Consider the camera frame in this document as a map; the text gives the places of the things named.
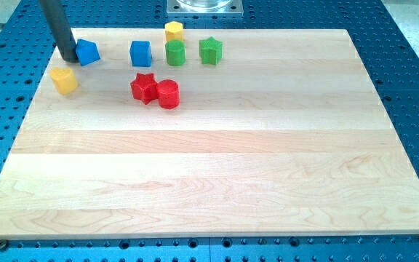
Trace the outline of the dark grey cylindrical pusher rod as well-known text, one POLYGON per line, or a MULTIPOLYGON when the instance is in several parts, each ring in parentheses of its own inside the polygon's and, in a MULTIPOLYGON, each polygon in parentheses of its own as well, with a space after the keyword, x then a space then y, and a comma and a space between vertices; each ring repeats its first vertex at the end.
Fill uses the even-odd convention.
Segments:
POLYGON ((76 54, 76 40, 63 8, 61 0, 39 0, 42 12, 51 29, 61 58, 69 63, 79 61, 76 54))

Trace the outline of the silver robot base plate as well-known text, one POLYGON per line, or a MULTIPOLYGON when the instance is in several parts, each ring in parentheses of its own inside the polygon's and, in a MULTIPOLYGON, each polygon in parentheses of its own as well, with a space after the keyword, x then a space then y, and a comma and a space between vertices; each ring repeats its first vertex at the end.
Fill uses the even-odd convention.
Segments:
POLYGON ((242 0, 167 0, 168 15, 241 15, 242 0))

